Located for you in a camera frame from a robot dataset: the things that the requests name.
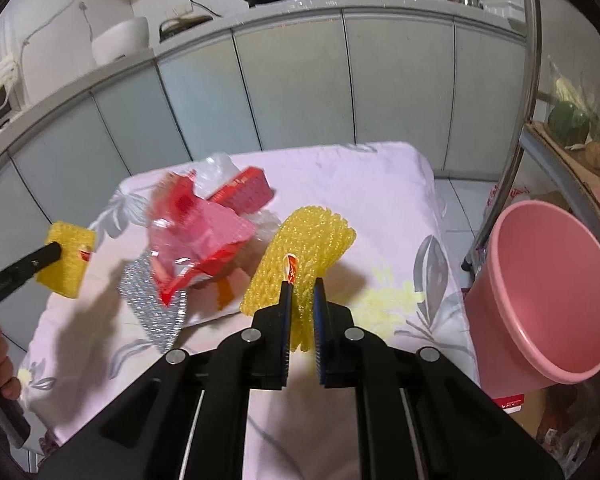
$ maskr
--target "yellow foam net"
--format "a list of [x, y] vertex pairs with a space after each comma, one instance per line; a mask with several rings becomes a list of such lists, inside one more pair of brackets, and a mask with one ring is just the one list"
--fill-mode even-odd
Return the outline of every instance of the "yellow foam net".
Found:
[[313, 296], [315, 279], [324, 276], [351, 247], [356, 232], [347, 221], [318, 206], [294, 211], [280, 226], [251, 280], [240, 310], [248, 316], [276, 304], [280, 283], [291, 274], [294, 283], [290, 349], [308, 351], [314, 345]]

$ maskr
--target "pink trash bin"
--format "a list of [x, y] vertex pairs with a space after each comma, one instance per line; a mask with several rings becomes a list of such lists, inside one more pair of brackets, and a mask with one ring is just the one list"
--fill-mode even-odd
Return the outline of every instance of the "pink trash bin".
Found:
[[503, 211], [465, 307], [493, 399], [600, 370], [600, 244], [555, 205], [528, 200]]

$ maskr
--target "kitchen cabinet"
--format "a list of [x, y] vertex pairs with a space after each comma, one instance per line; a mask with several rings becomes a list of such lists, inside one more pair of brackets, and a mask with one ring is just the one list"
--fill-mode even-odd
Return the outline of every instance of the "kitchen cabinet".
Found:
[[339, 14], [236, 34], [235, 41], [263, 149], [354, 142]]
[[345, 13], [357, 142], [405, 140], [445, 162], [454, 88], [451, 22]]
[[193, 158], [260, 149], [231, 36], [169, 56], [158, 67]]
[[10, 152], [32, 195], [51, 221], [88, 226], [129, 176], [95, 101], [83, 99], [30, 134]]
[[456, 26], [456, 90], [445, 170], [497, 178], [514, 134], [525, 66], [521, 41]]
[[[0, 159], [0, 270], [44, 244], [49, 222], [7, 156]], [[3, 332], [27, 348], [49, 290], [30, 280], [0, 304]]]
[[190, 160], [154, 65], [93, 91], [131, 174]]

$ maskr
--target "silver foil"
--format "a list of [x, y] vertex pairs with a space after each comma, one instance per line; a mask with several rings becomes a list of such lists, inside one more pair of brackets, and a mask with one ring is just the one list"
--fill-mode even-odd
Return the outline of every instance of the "silver foil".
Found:
[[144, 328], [149, 341], [166, 354], [178, 337], [187, 314], [187, 294], [177, 291], [165, 307], [151, 271], [151, 252], [146, 250], [125, 267], [118, 290]]

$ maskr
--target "metal pole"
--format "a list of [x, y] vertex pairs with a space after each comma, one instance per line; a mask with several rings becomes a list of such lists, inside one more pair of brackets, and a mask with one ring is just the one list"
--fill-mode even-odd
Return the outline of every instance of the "metal pole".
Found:
[[540, 61], [542, 53], [542, 27], [540, 16], [540, 0], [524, 0], [525, 2], [525, 21], [526, 21], [526, 54], [525, 54], [525, 73], [522, 80], [522, 98], [520, 99], [520, 108], [514, 124], [513, 136], [504, 170], [498, 182], [498, 191], [494, 197], [487, 214], [482, 221], [480, 230], [476, 235], [471, 249], [467, 253], [462, 263], [464, 270], [472, 270], [474, 276], [480, 272], [483, 260], [480, 254], [491, 235], [496, 219], [504, 209], [507, 196], [513, 186], [513, 181], [520, 166], [520, 160], [524, 150], [518, 142], [520, 133], [524, 124], [533, 117], [536, 107], [536, 96], [538, 93], [538, 78], [540, 75]]

